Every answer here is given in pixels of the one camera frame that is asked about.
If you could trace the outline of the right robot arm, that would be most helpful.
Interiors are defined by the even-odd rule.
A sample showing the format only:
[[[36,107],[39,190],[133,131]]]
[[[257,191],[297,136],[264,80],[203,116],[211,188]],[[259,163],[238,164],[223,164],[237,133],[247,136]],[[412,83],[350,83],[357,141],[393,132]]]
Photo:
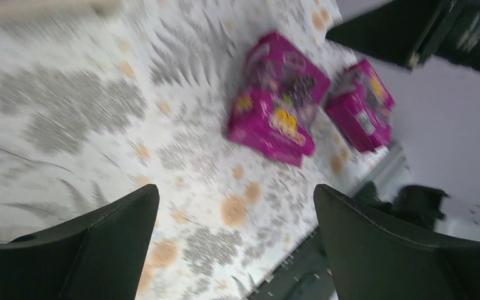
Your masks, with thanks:
[[[437,56],[480,73],[480,1],[390,1],[325,38],[407,70]]]

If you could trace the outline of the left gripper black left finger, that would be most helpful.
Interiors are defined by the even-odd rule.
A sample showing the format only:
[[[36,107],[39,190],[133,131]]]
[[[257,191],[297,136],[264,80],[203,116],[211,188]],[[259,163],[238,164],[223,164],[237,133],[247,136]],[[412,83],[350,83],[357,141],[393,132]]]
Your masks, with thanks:
[[[0,243],[0,299],[134,299],[159,208],[147,184],[104,207]]]

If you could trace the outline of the purple grape candy bag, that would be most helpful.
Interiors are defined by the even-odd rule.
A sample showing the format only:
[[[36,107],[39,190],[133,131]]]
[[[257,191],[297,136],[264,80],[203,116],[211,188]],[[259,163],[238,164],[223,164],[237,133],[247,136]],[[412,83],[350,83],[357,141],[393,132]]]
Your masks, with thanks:
[[[244,86],[227,138],[267,158],[300,167],[316,150],[311,126],[330,79],[293,43],[273,31],[246,54]]]
[[[375,152],[391,143],[396,103],[367,59],[347,68],[324,111],[356,151]]]

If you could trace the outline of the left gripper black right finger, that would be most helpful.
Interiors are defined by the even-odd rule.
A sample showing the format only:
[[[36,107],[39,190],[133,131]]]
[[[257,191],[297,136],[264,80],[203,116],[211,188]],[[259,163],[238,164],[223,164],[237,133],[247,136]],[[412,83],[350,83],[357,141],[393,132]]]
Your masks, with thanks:
[[[326,185],[314,205],[339,299],[480,299],[480,242],[388,215]]]

